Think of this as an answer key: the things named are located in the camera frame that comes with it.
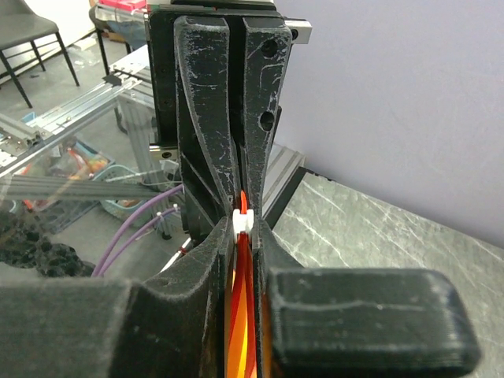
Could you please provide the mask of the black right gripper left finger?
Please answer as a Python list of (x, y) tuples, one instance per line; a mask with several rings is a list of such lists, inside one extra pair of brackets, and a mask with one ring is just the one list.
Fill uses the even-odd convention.
[(4, 377), (222, 377), (233, 227), (139, 283), (44, 279), (1, 286)]

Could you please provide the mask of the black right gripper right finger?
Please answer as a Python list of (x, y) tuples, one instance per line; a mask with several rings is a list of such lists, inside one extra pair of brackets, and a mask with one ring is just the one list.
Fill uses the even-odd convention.
[(480, 363), (441, 272), (305, 268), (263, 220), (252, 251), (260, 377), (462, 377)]

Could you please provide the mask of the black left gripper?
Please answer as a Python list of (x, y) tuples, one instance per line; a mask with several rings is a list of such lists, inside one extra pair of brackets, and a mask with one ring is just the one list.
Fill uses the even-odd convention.
[(272, 1), (170, 1), (146, 17), (158, 142), (178, 151), (184, 227), (203, 241), (239, 205), (261, 217), (291, 48), (309, 21)]

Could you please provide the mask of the clear bag orange zipper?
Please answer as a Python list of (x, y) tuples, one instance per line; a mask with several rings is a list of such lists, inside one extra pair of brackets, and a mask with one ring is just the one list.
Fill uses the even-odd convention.
[(234, 254), (228, 322), (227, 377), (271, 377), (272, 338), (259, 219), (242, 191), (233, 210)]

